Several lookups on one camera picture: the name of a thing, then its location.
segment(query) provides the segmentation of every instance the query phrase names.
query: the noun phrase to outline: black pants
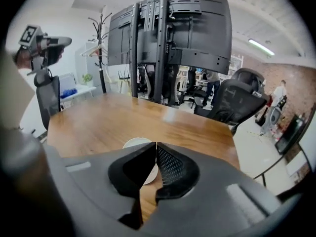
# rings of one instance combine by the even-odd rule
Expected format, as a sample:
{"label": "black pants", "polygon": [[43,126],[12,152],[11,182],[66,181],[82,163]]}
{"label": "black pants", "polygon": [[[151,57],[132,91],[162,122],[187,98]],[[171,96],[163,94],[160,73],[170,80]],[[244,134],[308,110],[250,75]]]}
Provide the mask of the black pants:
{"label": "black pants", "polygon": [[212,81],[212,82],[208,82],[207,83],[207,88],[206,88],[206,96],[203,100],[203,103],[206,104],[208,97],[210,96],[212,89],[214,87],[214,94],[213,94],[213,99],[211,102],[211,105],[214,106],[215,102],[216,102],[216,97],[217,97],[217,92],[219,89],[219,86],[221,85],[220,81]]}

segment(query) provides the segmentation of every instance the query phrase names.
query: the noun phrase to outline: wooden table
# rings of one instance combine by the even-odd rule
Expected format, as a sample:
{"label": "wooden table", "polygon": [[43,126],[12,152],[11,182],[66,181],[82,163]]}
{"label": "wooden table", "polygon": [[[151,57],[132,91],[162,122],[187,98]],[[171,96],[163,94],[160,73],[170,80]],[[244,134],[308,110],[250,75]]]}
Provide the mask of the wooden table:
{"label": "wooden table", "polygon": [[[221,158],[239,169],[232,134],[226,124],[122,94],[107,93],[54,115],[47,142],[61,157],[93,155],[121,149],[144,137]],[[141,189],[144,221],[156,207],[161,177]]]}

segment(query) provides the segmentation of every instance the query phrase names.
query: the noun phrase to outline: coat rack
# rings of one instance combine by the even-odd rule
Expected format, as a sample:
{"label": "coat rack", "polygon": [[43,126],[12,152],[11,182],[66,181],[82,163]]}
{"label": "coat rack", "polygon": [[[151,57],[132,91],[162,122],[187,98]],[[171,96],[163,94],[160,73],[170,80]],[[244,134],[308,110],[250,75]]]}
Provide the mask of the coat rack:
{"label": "coat rack", "polygon": [[105,82],[104,82],[104,76],[103,76],[102,65],[104,65],[104,64],[103,64],[103,61],[102,61],[102,56],[106,56],[107,57],[107,50],[103,47],[102,41],[108,36],[107,35],[108,33],[105,33],[105,34],[102,35],[102,26],[103,26],[105,20],[109,16],[111,16],[111,14],[112,13],[110,13],[104,19],[103,19],[103,14],[101,14],[101,16],[100,16],[100,23],[98,23],[93,18],[90,18],[90,17],[88,18],[88,19],[93,21],[94,29],[97,32],[96,40],[98,42],[98,45],[81,54],[82,56],[98,56],[99,57],[99,74],[100,74],[100,80],[101,80],[103,93],[106,93],[107,90],[105,88]]}

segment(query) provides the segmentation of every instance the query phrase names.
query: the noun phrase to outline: ceiling light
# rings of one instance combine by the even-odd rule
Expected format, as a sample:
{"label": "ceiling light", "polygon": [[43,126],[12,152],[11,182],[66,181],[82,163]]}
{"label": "ceiling light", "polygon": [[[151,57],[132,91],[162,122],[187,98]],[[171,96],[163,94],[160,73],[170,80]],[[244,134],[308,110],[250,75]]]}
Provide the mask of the ceiling light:
{"label": "ceiling light", "polygon": [[271,50],[267,49],[265,46],[259,44],[258,42],[254,41],[253,39],[249,39],[249,42],[253,45],[255,45],[256,47],[260,48],[261,50],[265,51],[266,53],[270,54],[270,55],[274,55],[275,53],[273,53]]}

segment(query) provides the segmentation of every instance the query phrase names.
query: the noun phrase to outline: computer monitor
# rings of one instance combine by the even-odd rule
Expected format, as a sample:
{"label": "computer monitor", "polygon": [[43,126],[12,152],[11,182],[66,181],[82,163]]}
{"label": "computer monitor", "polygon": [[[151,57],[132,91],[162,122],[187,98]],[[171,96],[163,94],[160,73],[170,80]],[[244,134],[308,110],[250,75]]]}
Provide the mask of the computer monitor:
{"label": "computer monitor", "polygon": [[[137,63],[157,62],[159,0],[154,6],[154,29],[145,32],[149,3],[140,3]],[[130,6],[111,18],[109,66],[130,63],[132,16],[133,6]],[[165,27],[167,64],[204,68],[227,75],[232,49],[232,23],[227,0],[168,0]]]}

